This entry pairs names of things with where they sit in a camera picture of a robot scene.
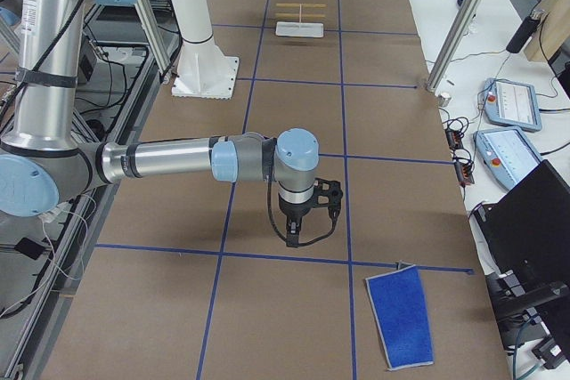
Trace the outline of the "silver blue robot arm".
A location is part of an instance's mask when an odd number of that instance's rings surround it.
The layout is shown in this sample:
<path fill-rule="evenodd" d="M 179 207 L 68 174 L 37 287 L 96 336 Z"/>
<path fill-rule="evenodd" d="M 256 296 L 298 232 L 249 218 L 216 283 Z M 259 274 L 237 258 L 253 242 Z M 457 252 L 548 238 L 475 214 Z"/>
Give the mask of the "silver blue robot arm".
<path fill-rule="evenodd" d="M 1 139 L 1 208 L 30 217 L 125 178 L 209 171 L 221 182 L 279 185 L 281 234 L 299 247 L 303 217 L 317 206 L 319 145 L 304 129 L 275 139 L 256 133 L 120 145 L 71 135 L 84 7 L 136 0 L 23 0 L 13 127 Z"/>

